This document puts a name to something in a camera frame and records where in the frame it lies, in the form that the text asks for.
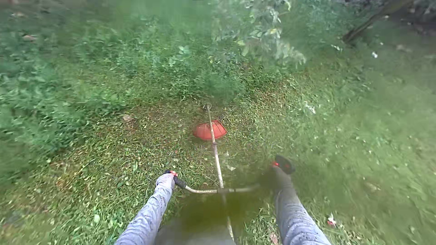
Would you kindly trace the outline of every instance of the dry leaf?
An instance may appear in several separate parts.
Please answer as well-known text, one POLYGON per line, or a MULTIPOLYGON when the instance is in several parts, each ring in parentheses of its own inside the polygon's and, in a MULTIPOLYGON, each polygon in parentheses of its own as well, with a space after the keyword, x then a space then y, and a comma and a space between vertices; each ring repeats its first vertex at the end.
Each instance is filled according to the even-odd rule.
POLYGON ((277 237, 277 235, 275 233, 271 233, 269 235, 269 238, 271 239, 272 244, 279 245, 279 238, 277 237))
POLYGON ((37 40, 37 38, 35 36, 32 36, 32 35, 24 35, 23 40, 33 42, 33 41, 37 40))
POLYGON ((327 219, 327 224, 336 227, 336 221, 334 220, 333 213, 330 213, 330 216, 327 219))

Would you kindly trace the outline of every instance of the ground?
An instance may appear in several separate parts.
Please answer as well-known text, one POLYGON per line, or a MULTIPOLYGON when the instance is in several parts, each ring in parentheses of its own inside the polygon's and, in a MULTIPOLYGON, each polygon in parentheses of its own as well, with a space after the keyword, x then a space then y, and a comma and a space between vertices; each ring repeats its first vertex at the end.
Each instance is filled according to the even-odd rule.
MULTIPOLYGON (((436 114, 429 79, 435 63, 426 55, 434 50, 412 33, 411 41, 401 43, 383 36, 385 28, 391 26, 371 33, 377 41, 331 47, 296 71, 237 63, 217 76, 247 78, 245 91, 227 103, 170 97, 180 80, 158 74, 173 86, 166 87, 168 97, 147 100, 128 91, 130 106, 94 117, 83 140, 46 157, 2 193, 0 242, 112 244, 166 169, 192 187, 216 187, 210 143, 192 135, 207 121, 202 106, 212 101, 212 117, 228 130, 218 140, 226 186, 255 182, 279 153, 296 165, 292 179, 299 197, 333 244, 429 244, 436 236, 436 114), (330 215, 336 227, 327 223, 330 215)), ((144 82, 157 76, 151 65, 126 76, 125 60, 117 59, 76 70, 65 64, 62 71, 83 90, 87 83, 108 91, 121 83, 153 86, 144 82)), ((189 79, 181 73, 173 74, 189 79)), ((241 244, 279 243, 268 191, 229 199, 241 244)), ((193 202, 219 206, 176 188, 163 224, 193 202)))

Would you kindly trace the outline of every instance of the person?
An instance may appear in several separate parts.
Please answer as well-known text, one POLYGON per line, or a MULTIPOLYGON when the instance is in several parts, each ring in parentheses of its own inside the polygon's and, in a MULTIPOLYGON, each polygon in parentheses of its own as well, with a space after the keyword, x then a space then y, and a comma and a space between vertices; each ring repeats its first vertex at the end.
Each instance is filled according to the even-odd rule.
MULTIPOLYGON (((292 167, 286 163, 286 168, 273 165, 267 176, 275 194, 276 219, 280 237, 284 245, 331 245, 325 234, 319 229, 306 209, 301 204, 293 186, 290 172, 292 167)), ((207 245, 235 245, 225 226, 203 231, 200 234, 183 236, 178 228, 183 226, 180 222, 170 222, 159 230, 167 204, 174 188, 174 176, 171 171, 163 174, 156 181, 154 194, 149 198, 136 217, 127 225, 125 231, 118 237, 115 245, 170 245, 170 244, 207 244, 207 245)))

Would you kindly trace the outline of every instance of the grass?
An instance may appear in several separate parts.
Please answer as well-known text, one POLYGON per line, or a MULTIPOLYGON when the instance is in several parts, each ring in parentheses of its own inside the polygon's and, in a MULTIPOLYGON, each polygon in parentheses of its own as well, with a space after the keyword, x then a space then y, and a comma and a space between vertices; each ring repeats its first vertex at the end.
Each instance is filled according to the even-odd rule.
MULTIPOLYGON (((118 11, 131 11, 124 7, 118 11)), ((392 27, 380 23, 366 37, 374 39, 342 51, 314 38, 310 45, 321 55, 304 69, 286 70, 249 58, 211 63, 202 28, 190 35, 159 18, 116 23, 137 26, 118 29, 103 20, 87 21, 85 30, 63 26, 75 31, 58 48, 41 53, 43 44, 20 43, 17 50, 27 51, 10 64, 31 68, 2 72, 11 78, 6 91, 17 85, 47 90, 26 104, 37 105, 38 115, 15 117, 24 126, 3 131, 2 144, 14 150, 5 152, 32 149, 18 156, 24 164, 35 154, 39 165, 4 188, 1 243, 112 244, 168 168, 193 187, 216 187, 210 145, 191 134, 207 120, 201 107, 209 101, 228 130, 218 141, 226 186, 253 182, 281 153, 295 162, 300 199, 334 244, 434 239, 434 85, 428 78, 435 63, 425 58, 434 52, 431 45, 413 35, 399 43, 391 36, 403 37, 402 30, 386 33, 392 27), (189 55, 179 48, 187 44, 189 55), (398 51, 398 44, 414 52, 398 51), (28 79, 19 79, 24 75, 28 79), (326 224, 330 213, 337 228, 326 224)), ((10 107, 26 108, 21 97, 2 96, 10 107)), ((189 214, 188 204, 205 203, 198 212, 219 206, 213 197, 175 189, 163 222, 189 214)), ((267 192, 230 196, 229 203, 241 244, 271 244, 278 236, 267 192)))

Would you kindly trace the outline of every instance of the lawn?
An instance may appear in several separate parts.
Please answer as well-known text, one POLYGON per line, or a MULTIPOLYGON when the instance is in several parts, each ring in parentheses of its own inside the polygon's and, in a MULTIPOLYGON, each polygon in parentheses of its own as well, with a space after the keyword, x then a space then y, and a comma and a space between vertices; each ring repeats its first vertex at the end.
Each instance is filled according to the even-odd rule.
MULTIPOLYGON (((319 13, 323 5, 313 3, 319 13)), ((253 183, 280 153, 294 161, 300 199, 332 243, 434 240, 431 40, 386 22, 367 33, 370 41, 347 47, 337 41, 338 27, 325 38, 334 43, 313 38, 301 46, 308 54, 303 66, 265 64, 256 56, 223 62, 208 53, 216 46, 203 24, 187 24, 189 15, 175 15, 180 26, 174 26, 163 19, 171 8, 130 19, 126 6, 108 9, 115 20, 93 12, 92 19, 77 24, 71 16, 57 29, 48 23, 11 31, 20 23, 8 19, 3 33, 17 32, 19 43, 2 39, 11 47, 1 56, 8 64, 1 99, 10 106, 2 107, 9 153, 2 161, 29 170, 2 189, 0 243, 112 244, 165 169, 192 187, 215 188, 210 143, 192 135, 207 121, 206 102, 228 130, 218 140, 226 186, 253 183), (29 31, 38 39, 21 40, 29 31), (47 48, 49 41, 55 44, 47 48), (5 114, 10 108, 15 115, 5 114), (16 124, 7 125, 6 116, 16 124), (327 224, 330 214, 336 227, 327 224)), ((296 26, 283 32, 290 40, 296 26)), ((189 211, 188 204, 199 213, 217 208, 214 198, 176 188, 163 223, 189 211)), ((229 203, 241 244, 274 242, 269 192, 233 195, 229 203)))

